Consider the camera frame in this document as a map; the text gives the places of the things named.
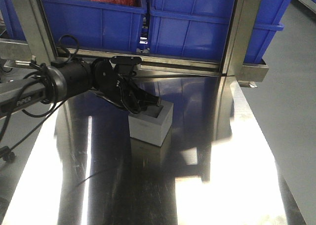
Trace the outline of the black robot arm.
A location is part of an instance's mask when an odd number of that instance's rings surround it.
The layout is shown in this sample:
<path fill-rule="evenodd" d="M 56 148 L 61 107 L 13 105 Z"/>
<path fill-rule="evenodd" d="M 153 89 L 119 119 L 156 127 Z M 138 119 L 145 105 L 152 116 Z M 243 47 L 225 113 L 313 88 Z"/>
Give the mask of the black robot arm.
<path fill-rule="evenodd" d="M 21 80 L 0 85 L 0 116 L 23 110 L 35 103 L 51 104 L 88 90 L 119 109 L 139 114 L 161 99 L 139 88 L 133 81 L 139 57 L 97 58 L 91 64 L 75 60 L 60 68 L 40 65 Z"/>

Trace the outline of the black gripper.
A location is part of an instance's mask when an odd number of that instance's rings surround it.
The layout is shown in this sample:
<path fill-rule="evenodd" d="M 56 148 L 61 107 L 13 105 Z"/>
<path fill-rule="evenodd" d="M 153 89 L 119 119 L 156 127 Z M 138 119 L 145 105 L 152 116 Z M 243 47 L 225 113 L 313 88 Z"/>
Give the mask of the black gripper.
<path fill-rule="evenodd" d="M 97 58 L 91 64 L 94 93 L 116 106 L 127 109 L 131 114 L 141 112 L 141 106 L 157 106 L 161 98 L 143 89 L 136 90 L 136 85 L 129 78 L 114 72 L 108 59 Z"/>

